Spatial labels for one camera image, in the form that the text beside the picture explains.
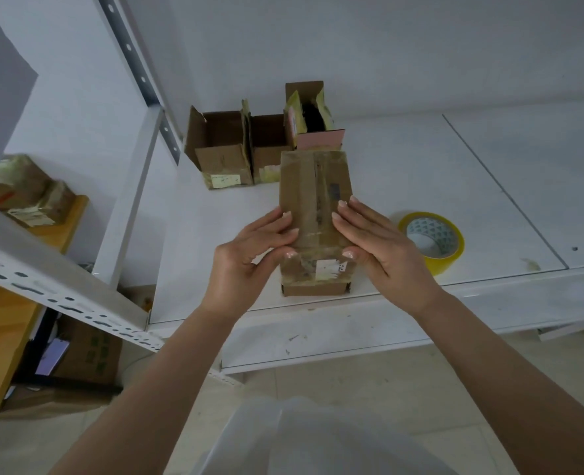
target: tape roll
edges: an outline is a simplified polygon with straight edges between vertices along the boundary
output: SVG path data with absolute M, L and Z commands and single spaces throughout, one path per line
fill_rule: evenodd
M 461 256 L 463 235 L 450 220 L 427 211 L 409 213 L 398 229 L 414 241 L 433 275 L 440 275 Z

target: forearm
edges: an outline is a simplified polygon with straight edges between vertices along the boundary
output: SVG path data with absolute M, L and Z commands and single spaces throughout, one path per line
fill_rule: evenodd
M 232 327 L 232 320 L 194 311 L 52 473 L 162 473 Z
M 453 296 L 443 296 L 415 318 L 521 473 L 584 472 L 580 403 Z

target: person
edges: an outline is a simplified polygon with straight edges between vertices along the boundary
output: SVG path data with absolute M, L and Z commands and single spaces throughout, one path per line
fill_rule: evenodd
M 340 201 L 332 218 L 352 243 L 343 255 L 428 334 L 518 471 L 584 473 L 584 407 L 440 288 L 415 245 L 388 218 L 354 197 Z M 290 247 L 298 235 L 288 230 L 291 222 L 291 214 L 277 207 L 216 248 L 200 306 L 51 473 L 164 470 L 233 325 L 282 258 L 297 256 Z M 381 419 L 308 400 L 247 404 L 249 410 L 235 413 L 197 473 L 452 473 Z

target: orange wood surface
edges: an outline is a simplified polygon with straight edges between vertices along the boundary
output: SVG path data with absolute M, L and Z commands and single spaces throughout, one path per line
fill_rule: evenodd
M 65 253 L 81 220 L 87 196 L 79 195 L 64 224 L 27 229 Z M 43 306 L 0 287 L 0 404 L 26 347 L 28 336 Z

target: hand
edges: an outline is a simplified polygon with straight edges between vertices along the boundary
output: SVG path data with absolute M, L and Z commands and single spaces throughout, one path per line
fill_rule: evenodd
M 281 233 L 292 223 L 292 214 L 278 206 L 239 235 L 215 249 L 213 269 L 201 307 L 224 319 L 237 321 L 256 302 L 265 282 L 283 259 L 294 256 L 289 247 L 298 237 L 298 229 Z M 256 256 L 274 248 L 258 263 Z
M 410 315 L 426 311 L 446 292 L 437 284 L 415 244 L 391 220 L 355 197 L 340 200 L 335 228 L 356 246 L 343 255 L 361 264 L 387 300 Z

